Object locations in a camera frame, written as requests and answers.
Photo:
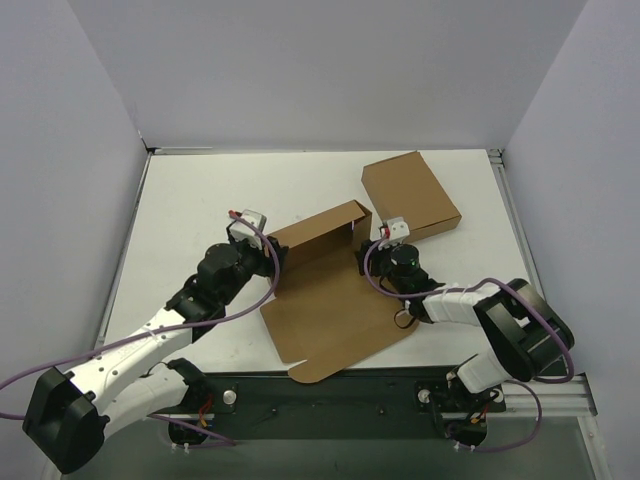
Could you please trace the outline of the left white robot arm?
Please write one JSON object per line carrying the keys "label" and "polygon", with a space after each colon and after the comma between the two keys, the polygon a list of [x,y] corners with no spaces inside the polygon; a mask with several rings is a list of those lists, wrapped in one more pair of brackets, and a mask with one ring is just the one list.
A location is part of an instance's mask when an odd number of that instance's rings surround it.
{"label": "left white robot arm", "polygon": [[23,431],[61,473],[77,471],[115,425],[118,416],[107,409],[116,397],[133,387],[152,412],[158,392],[146,372],[208,333],[252,277],[278,281],[287,253],[273,236],[209,247],[195,274],[143,327],[66,372],[46,370],[35,383]]}

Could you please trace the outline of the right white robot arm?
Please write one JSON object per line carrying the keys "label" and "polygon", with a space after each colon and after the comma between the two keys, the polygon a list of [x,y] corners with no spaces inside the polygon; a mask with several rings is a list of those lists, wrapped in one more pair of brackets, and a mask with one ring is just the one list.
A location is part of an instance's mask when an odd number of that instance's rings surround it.
{"label": "right white robot arm", "polygon": [[432,278],[410,244],[365,240],[355,253],[361,276],[379,293],[401,302],[397,328],[416,323],[479,328],[489,345],[446,375],[446,391],[461,407],[479,402],[508,380],[561,384],[573,379],[574,336],[524,279],[486,278],[467,287]]}

